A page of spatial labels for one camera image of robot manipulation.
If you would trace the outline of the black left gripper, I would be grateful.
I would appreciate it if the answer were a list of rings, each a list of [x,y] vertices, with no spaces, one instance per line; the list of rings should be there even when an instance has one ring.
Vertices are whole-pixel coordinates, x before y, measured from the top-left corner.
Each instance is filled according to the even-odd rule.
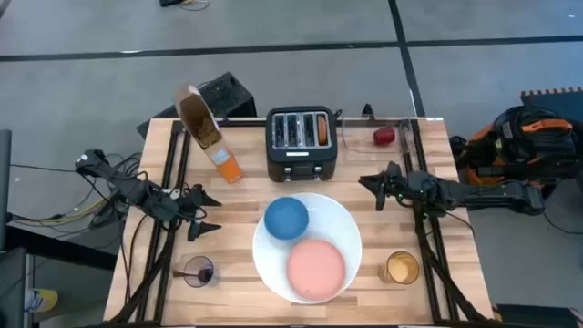
[[[221,228],[218,224],[200,221],[197,216],[201,207],[220,207],[221,203],[207,194],[200,184],[186,188],[177,198],[179,205],[177,217],[189,223],[187,240],[194,242],[199,236]]]

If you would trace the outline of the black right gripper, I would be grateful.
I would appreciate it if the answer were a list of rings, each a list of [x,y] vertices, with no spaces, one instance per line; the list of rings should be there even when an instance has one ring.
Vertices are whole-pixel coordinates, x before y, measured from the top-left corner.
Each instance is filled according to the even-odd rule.
[[[394,198],[396,202],[405,208],[412,208],[413,202],[407,187],[406,179],[401,167],[394,161],[390,161],[385,170],[375,175],[361,176],[359,182],[363,185],[380,183],[375,192],[375,210],[382,211],[386,197]]]

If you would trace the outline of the red apple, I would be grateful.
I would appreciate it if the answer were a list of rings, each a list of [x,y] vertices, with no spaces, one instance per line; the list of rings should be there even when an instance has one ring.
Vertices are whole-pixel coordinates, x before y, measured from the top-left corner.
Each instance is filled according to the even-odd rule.
[[[378,128],[373,133],[373,143],[376,146],[388,146],[393,143],[396,139],[395,131],[393,127],[383,127]]]

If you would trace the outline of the orange pumpkin cereal box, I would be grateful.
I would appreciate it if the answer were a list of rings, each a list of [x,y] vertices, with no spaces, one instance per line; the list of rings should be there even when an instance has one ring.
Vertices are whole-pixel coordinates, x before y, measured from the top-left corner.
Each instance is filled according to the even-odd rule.
[[[175,94],[175,108],[184,127],[218,173],[228,183],[239,179],[242,176],[241,168],[199,90],[191,85],[180,87]]]

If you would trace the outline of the white round woven placemat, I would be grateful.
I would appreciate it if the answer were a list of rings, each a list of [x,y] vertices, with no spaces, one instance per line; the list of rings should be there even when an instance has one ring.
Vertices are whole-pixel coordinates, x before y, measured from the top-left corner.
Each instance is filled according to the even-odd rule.
[[[263,214],[252,242],[255,268],[263,283],[283,299],[304,304],[323,303],[304,300],[292,290],[286,277],[286,261],[292,248],[305,240],[325,240],[341,253],[345,262],[345,279],[343,287],[331,298],[333,299],[344,292],[356,277],[363,255],[361,234],[351,213],[338,201],[311,192],[296,193],[287,197],[296,198],[307,207],[308,227],[294,240],[279,240],[266,230]]]

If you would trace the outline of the purple tinted drinking glass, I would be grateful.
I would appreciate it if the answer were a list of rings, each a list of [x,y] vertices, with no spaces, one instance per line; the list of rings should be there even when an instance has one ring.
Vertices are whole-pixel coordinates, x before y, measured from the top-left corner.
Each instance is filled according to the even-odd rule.
[[[187,285],[189,285],[190,287],[193,287],[193,288],[201,288],[201,287],[206,286],[207,284],[209,284],[213,280],[213,278],[215,277],[215,267],[214,267],[213,262],[206,256],[196,256],[196,257],[190,259],[186,263],[183,271],[187,272],[187,273],[198,273],[199,270],[201,270],[201,269],[212,269],[213,270],[212,279],[208,283],[203,284],[203,283],[200,283],[196,278],[185,277],[184,280],[185,280]]]

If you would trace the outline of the clear plastic container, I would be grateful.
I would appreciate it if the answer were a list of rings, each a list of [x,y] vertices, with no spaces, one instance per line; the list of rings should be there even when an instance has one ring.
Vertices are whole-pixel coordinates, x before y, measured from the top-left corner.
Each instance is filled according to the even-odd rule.
[[[338,123],[339,143],[347,151],[364,155],[403,155],[415,150],[409,118],[342,118]],[[373,133],[383,127],[393,127],[396,139],[388,146],[379,147],[373,143]]]

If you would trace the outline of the blue bowl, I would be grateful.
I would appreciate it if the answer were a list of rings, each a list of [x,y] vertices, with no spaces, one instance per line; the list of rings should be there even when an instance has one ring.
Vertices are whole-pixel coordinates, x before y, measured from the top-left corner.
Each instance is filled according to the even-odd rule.
[[[300,237],[309,224],[307,207],[293,197],[274,200],[264,212],[264,225],[268,233],[279,240],[290,241]]]

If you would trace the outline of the black four-slot toaster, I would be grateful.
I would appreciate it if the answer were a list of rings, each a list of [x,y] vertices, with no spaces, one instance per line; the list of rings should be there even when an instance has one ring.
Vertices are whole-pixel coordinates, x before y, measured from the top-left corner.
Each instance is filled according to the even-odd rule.
[[[318,115],[326,116],[326,146],[318,145]],[[274,108],[266,116],[265,145],[272,181],[331,179],[338,157],[335,115],[323,106]]]

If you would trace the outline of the amber drinking glass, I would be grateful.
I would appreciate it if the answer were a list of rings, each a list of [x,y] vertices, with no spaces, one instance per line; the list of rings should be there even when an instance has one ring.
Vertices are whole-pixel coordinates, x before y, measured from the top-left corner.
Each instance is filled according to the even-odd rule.
[[[383,282],[411,284],[420,274],[420,268],[415,257],[406,251],[393,253],[379,268],[378,276]]]

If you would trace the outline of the pink plate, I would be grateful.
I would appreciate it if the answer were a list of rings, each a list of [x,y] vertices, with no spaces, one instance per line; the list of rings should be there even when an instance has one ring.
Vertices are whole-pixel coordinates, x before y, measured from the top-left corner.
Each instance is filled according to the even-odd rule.
[[[301,241],[288,256],[286,277],[299,297],[325,302],[343,287],[345,262],[341,253],[328,241]]]

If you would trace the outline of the black computer tower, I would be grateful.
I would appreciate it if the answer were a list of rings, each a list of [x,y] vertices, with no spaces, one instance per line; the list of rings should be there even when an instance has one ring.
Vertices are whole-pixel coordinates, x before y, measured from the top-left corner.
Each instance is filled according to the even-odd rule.
[[[202,83],[198,91],[215,117],[257,117],[253,95],[231,72]]]

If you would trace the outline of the black floor beam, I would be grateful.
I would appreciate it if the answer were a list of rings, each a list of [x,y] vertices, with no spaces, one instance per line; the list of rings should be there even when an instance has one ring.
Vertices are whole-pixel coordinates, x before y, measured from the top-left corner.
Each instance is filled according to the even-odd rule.
[[[27,254],[95,269],[113,271],[117,256],[69,241],[7,226],[0,229],[0,250],[23,249]]]

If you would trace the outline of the orange and black vacuum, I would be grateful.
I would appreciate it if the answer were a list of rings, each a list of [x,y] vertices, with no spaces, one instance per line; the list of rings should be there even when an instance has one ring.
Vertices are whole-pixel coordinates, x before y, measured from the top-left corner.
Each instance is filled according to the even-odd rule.
[[[523,181],[548,199],[558,184],[583,172],[583,123],[542,107],[512,107],[471,138],[453,136],[458,169],[476,186]]]

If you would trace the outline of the yellow and white object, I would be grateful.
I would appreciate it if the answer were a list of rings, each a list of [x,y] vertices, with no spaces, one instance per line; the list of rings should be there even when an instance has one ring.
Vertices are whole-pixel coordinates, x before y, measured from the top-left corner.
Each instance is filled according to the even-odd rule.
[[[58,301],[58,293],[48,289],[26,289],[24,296],[25,313],[44,313],[51,311]]]

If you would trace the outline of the black box with orange corner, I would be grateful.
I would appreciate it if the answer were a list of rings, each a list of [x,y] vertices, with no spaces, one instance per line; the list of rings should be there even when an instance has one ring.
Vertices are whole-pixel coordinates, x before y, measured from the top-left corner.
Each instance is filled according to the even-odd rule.
[[[583,313],[573,308],[498,304],[493,307],[498,321],[557,328],[583,328]]]

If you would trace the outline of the grey vertical panel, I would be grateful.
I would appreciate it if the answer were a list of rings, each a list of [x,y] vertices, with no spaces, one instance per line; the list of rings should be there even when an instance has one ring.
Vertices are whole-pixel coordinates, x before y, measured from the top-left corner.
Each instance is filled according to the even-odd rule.
[[[12,154],[12,132],[0,129],[0,252],[5,250],[8,223],[8,192]]]

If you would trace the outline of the black foam mat orange edge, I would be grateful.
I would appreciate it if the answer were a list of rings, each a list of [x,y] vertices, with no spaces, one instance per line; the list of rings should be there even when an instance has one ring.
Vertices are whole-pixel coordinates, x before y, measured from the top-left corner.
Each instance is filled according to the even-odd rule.
[[[563,118],[583,122],[583,87],[523,91],[521,100],[524,106],[544,108]]]

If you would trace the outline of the black aluminium back rail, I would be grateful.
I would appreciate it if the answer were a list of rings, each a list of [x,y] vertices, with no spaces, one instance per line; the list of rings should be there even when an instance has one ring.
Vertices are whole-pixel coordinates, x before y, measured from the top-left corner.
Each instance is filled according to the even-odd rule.
[[[222,120],[219,121],[218,124],[221,128],[264,128],[266,121],[264,119]]]

